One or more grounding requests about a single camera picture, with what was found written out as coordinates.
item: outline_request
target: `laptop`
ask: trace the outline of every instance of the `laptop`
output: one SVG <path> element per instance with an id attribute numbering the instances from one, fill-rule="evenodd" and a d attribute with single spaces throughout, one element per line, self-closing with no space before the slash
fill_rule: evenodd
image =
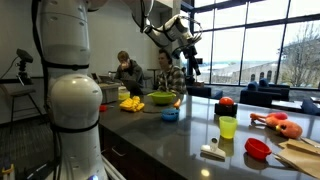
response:
<path id="1" fill-rule="evenodd" d="M 92 79 L 96 81 L 98 84 L 101 83 L 101 79 L 97 75 L 97 73 L 91 73 Z"/>
<path id="2" fill-rule="evenodd" d="M 96 81 L 98 84 L 106 83 L 106 84 L 114 84 L 112 78 L 109 76 L 99 76 L 97 73 L 91 73 L 92 79 Z"/>
<path id="3" fill-rule="evenodd" d="M 128 79 L 121 79 L 121 81 L 123 85 L 127 88 L 127 90 L 130 91 L 130 95 L 140 96 L 140 95 L 146 94 L 146 93 L 143 93 L 139 84 L 136 81 L 128 80 Z"/>

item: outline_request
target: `dark jacket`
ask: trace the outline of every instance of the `dark jacket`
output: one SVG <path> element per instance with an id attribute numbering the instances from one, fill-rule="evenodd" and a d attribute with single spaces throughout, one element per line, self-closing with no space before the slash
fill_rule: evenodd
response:
<path id="1" fill-rule="evenodd" d="M 118 66 L 114 79 L 134 80 L 140 85 L 141 88 L 143 87 L 142 68 L 137 64 L 136 61 L 132 59 L 130 59 L 130 67 L 128 69 L 122 70 L 121 65 Z"/>

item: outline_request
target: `red bowl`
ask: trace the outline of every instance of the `red bowl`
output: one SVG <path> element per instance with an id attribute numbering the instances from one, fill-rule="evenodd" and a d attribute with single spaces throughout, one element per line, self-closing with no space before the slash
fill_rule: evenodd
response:
<path id="1" fill-rule="evenodd" d="M 259 160 L 265 160 L 272 152 L 265 143 L 255 138 L 249 138 L 244 147 L 250 156 Z"/>
<path id="2" fill-rule="evenodd" d="M 107 110 L 107 105 L 104 105 L 104 104 L 100 105 L 100 107 L 99 107 L 100 112 L 104 112 L 106 110 Z"/>

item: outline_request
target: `person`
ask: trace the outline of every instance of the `person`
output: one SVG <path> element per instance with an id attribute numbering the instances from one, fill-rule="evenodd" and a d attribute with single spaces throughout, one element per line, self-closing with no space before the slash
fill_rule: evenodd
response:
<path id="1" fill-rule="evenodd" d="M 185 76 L 178 66 L 172 65 L 172 58 L 165 49 L 159 50 L 161 73 L 158 75 L 158 90 L 186 94 Z"/>
<path id="2" fill-rule="evenodd" d="M 114 76 L 115 81 L 120 82 L 122 79 L 134 80 L 139 84 L 140 88 L 143 88 L 143 72 L 138 63 L 130 59 L 126 51 L 120 51 L 118 53 L 118 60 L 120 65 Z"/>

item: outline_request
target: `blue bowl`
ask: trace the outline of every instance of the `blue bowl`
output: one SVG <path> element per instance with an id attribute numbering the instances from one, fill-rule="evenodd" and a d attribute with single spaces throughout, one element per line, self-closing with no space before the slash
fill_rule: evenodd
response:
<path id="1" fill-rule="evenodd" d="M 179 119 L 179 110 L 164 109 L 161 111 L 161 118 L 164 121 L 177 121 Z"/>

